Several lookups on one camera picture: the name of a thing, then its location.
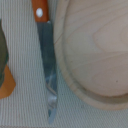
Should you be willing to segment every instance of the knife handle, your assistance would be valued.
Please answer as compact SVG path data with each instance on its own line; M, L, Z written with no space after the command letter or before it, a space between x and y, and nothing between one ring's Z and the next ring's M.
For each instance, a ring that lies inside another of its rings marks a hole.
M32 0L32 7L36 22L49 21L47 0Z

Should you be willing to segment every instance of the knife blade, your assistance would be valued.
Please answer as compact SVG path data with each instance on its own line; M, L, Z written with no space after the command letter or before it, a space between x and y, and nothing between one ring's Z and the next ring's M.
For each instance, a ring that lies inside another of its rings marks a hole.
M9 59L5 35L0 19L0 87L4 81L4 69Z
M53 28L49 21L47 0L32 0L32 6L37 23L47 88L48 123L52 124L57 110L57 73L53 44Z

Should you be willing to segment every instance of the plate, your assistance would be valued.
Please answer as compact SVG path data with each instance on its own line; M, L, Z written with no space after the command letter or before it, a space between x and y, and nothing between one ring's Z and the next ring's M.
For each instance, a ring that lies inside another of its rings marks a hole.
M60 0L54 42L62 75L80 99L128 108L128 1Z

